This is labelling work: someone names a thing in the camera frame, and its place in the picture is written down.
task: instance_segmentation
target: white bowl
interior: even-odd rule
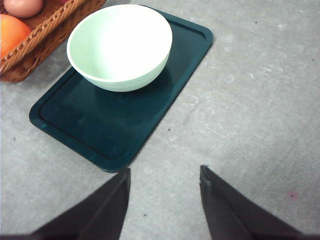
[[[140,89],[165,67],[172,30],[157,11],[124,4],[83,19],[66,47],[71,65],[92,84],[114,92]]]

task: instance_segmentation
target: bowl rim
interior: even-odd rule
[[[166,24],[168,25],[168,29],[170,29],[170,34],[169,34],[169,49],[168,51],[166,51],[165,55],[163,58],[161,58],[161,60],[155,64],[155,66],[151,67],[150,69],[146,70],[143,74],[140,74],[139,76],[136,76],[136,77],[133,77],[133,78],[126,78],[126,79],[112,79],[112,78],[102,78],[102,77],[97,77],[97,76],[93,76],[91,74],[88,74],[84,71],[82,71],[76,64],[75,62],[73,61],[72,59],[72,56],[71,56],[71,53],[70,53],[70,45],[71,45],[71,41],[72,41],[72,38],[75,34],[75,32],[86,22],[88,21],[89,19],[95,17],[95,15],[98,15],[98,14],[101,14],[102,12],[104,11],[108,11],[109,9],[111,8],[136,8],[136,7],[139,7],[139,8],[144,8],[144,9],[148,9],[148,11],[152,11],[154,12],[155,14],[157,14],[158,16],[160,16],[161,18],[163,18],[166,22]],[[72,67],[78,72],[80,73],[82,76],[84,76],[85,78],[88,78],[90,80],[94,80],[94,81],[97,81],[97,82],[104,82],[104,83],[122,83],[122,82],[127,82],[127,81],[131,81],[131,80],[135,80],[135,79],[138,79],[140,77],[143,77],[145,76],[146,74],[150,73],[152,70],[154,70],[157,66],[159,66],[165,59],[166,57],[170,54],[170,51],[171,51],[171,47],[172,47],[172,42],[173,42],[173,34],[172,34],[172,29],[171,29],[171,26],[170,24],[168,23],[167,19],[162,16],[159,12],[157,12],[156,10],[153,10],[152,8],[149,8],[147,6],[142,6],[142,5],[138,5],[138,4],[118,4],[118,5],[113,5],[113,6],[108,6],[108,7],[105,7],[105,8],[102,8],[90,15],[88,15],[87,17],[85,17],[83,20],[81,20],[77,25],[76,27],[72,30],[69,38],[68,38],[68,41],[67,41],[67,44],[66,44],[66,54],[67,54],[67,58],[70,62],[70,64],[72,65]]]

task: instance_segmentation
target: stain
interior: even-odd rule
[[[230,53],[230,52],[231,52],[231,47],[229,47],[229,46],[225,47],[225,48],[224,48],[224,51],[225,51],[226,53]]]
[[[221,80],[223,80],[224,82],[226,82],[228,84],[231,84],[235,80],[235,77],[232,74],[227,74],[227,75],[223,76],[221,78]]]
[[[289,191],[288,197],[293,201],[297,201],[298,200],[298,193],[296,191]]]

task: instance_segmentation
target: orange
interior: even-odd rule
[[[0,14],[1,45],[0,58],[5,57],[31,33],[30,28],[18,18]]]

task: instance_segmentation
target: tray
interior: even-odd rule
[[[168,62],[152,83],[111,92],[70,68],[33,105],[32,124],[104,171],[128,166],[213,42],[208,28],[158,12],[168,20],[173,41]]]

